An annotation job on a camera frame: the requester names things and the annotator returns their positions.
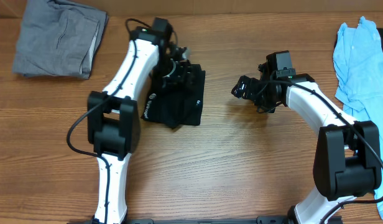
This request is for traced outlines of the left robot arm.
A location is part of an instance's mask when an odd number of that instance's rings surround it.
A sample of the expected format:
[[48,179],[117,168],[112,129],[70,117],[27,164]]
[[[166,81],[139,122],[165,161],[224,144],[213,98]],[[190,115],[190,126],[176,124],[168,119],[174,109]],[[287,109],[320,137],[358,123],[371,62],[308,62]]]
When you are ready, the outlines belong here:
[[129,32],[129,46],[114,78],[87,100],[88,142],[99,165],[98,207],[92,223],[125,223],[126,178],[141,128],[137,99],[151,72],[175,71],[183,55],[170,43],[173,27],[156,17],[152,26],[140,24]]

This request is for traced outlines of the black polo shirt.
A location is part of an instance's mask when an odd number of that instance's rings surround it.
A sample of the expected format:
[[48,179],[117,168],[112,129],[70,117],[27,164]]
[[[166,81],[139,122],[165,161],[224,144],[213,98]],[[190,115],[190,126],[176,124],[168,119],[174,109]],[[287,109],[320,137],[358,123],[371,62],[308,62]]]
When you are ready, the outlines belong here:
[[162,74],[153,74],[141,115],[144,121],[162,123],[172,129],[179,125],[200,125],[206,72],[199,64],[191,66],[195,82],[190,90],[163,90]]

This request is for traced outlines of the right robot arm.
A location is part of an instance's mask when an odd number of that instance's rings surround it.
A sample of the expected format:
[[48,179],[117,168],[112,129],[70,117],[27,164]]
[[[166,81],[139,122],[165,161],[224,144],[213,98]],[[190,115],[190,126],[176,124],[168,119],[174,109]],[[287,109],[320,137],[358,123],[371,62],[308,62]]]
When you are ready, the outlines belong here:
[[258,113],[284,105],[300,115],[318,137],[313,163],[315,186],[286,215],[260,216],[258,223],[342,223],[336,212],[383,181],[378,127],[358,121],[330,101],[307,73],[298,74],[288,51],[274,52],[258,66],[259,79],[241,76],[231,90],[252,101]]

